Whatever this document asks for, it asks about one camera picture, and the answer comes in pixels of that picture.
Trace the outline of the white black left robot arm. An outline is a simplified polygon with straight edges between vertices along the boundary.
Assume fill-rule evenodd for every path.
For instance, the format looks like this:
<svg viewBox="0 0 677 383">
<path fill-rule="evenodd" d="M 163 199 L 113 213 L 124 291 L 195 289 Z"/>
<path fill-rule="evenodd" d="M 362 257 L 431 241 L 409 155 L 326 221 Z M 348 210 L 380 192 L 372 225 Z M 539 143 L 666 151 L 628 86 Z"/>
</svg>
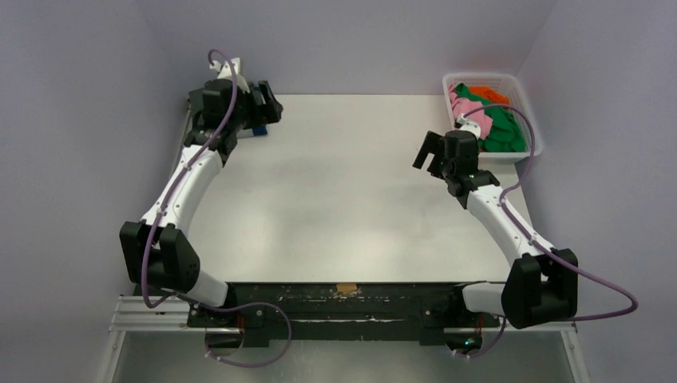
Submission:
<svg viewBox="0 0 677 383">
<path fill-rule="evenodd" d="M 157 201 L 136 222 L 122 225 L 119 237 L 132 282 L 148 307 L 153 289 L 179 294 L 207 307 L 218 326 L 229 326 L 238 305 L 228 298 L 229 285 L 203 269 L 188 240 L 196 210 L 220 173 L 243 130 L 265 135 L 280 121 L 283 106 L 267 81 L 236 85 L 211 80 L 189 94 L 191 114 L 174 172 Z"/>
</svg>

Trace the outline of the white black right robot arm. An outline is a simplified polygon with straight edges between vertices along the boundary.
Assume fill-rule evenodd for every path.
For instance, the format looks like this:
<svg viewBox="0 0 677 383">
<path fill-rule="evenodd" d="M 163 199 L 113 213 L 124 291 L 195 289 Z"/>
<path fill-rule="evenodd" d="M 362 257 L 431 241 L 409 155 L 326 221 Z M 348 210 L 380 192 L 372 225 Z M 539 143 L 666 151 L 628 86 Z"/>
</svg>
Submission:
<svg viewBox="0 0 677 383">
<path fill-rule="evenodd" d="M 512 210 L 498 178 L 478 167 L 477 138 L 454 130 L 429 131 L 413 166 L 443 180 L 448 193 L 477 219 L 506 258 L 510 271 L 503 283 L 472 282 L 450 300 L 450 318 L 466 325 L 479 313 L 506 318 L 517 329 L 572 318 L 578 307 L 578 259 L 540 238 Z"/>
</svg>

